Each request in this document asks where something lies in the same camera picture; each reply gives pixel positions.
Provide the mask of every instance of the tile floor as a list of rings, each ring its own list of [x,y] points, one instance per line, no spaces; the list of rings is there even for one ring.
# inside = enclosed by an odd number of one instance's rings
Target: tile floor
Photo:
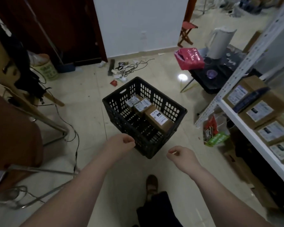
[[[213,19],[214,15],[205,14],[195,20],[199,29],[194,31],[196,34],[191,33],[190,37],[197,48],[204,47],[203,28],[209,30],[205,22]],[[225,17],[225,21],[242,21],[242,19]],[[245,34],[236,33],[232,40],[232,43],[239,48],[243,48],[254,33],[247,29],[245,32]],[[140,59],[146,61],[153,58],[154,60],[149,61],[145,68],[129,74],[128,78],[131,80],[140,76],[184,106],[188,113],[177,132],[151,160],[133,149],[124,159],[115,164],[105,178],[88,226],[131,227],[137,224],[136,208],[142,206],[145,200],[145,180],[149,174],[158,177],[159,190],[168,192],[174,212],[183,226],[215,226],[196,184],[165,157],[167,150],[175,145],[193,149],[201,164],[224,186],[265,217],[266,210],[248,186],[240,181],[217,148],[203,145],[202,130],[193,125],[196,113],[201,111],[213,97],[207,95],[197,83],[193,83],[194,87],[189,91],[180,93],[181,83],[177,76],[183,73],[189,77],[189,72],[180,70],[173,53]],[[60,115],[79,133],[80,145],[77,160],[79,168],[83,168],[93,159],[108,137],[119,133],[110,122],[101,100],[122,84],[118,82],[117,87],[110,85],[112,79],[107,76],[107,70],[108,65],[103,68],[98,68],[96,65],[82,66],[75,72],[61,74],[58,80],[47,84],[48,87],[53,88],[50,90],[51,93],[65,103],[65,107],[59,107]],[[49,118],[63,124],[54,106],[40,107],[40,110]],[[40,123],[39,125],[45,141],[59,135],[53,129]],[[47,146],[42,167],[72,171],[76,147],[77,140],[69,143],[59,141]],[[69,179],[71,179],[69,176],[38,173],[20,184],[27,185],[34,195],[42,195]],[[40,206],[41,204],[36,203],[18,211],[0,207],[0,227],[19,226]]]

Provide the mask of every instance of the brown shoe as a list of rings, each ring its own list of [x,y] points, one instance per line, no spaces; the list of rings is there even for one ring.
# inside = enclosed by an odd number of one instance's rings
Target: brown shoe
[[[152,195],[158,193],[158,179],[155,175],[149,175],[146,179],[146,201],[150,202]]]

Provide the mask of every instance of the chair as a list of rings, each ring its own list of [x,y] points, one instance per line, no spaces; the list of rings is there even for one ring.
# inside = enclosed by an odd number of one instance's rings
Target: chair
[[[182,23],[182,29],[181,29],[181,33],[180,33],[180,37],[182,37],[182,39],[180,40],[180,42],[178,43],[178,46],[180,48],[183,48],[183,46],[181,45],[181,43],[183,41],[186,41],[187,43],[189,43],[190,45],[193,45],[193,42],[189,39],[188,34],[192,29],[197,29],[198,26],[188,22],[188,21],[183,21]]]

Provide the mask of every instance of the wooden door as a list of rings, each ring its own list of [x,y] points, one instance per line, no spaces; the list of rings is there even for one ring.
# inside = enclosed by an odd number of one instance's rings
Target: wooden door
[[[101,58],[95,31],[85,11],[85,0],[27,1],[49,38],[63,54],[64,63]],[[24,0],[0,0],[0,18],[26,49],[47,53],[57,63],[56,54]]]

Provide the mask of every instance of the metal shelf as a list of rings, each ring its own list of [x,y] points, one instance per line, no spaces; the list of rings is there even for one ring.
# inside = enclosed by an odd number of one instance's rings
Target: metal shelf
[[[280,162],[257,134],[245,124],[224,100],[219,101],[218,105],[284,181],[284,164]]]

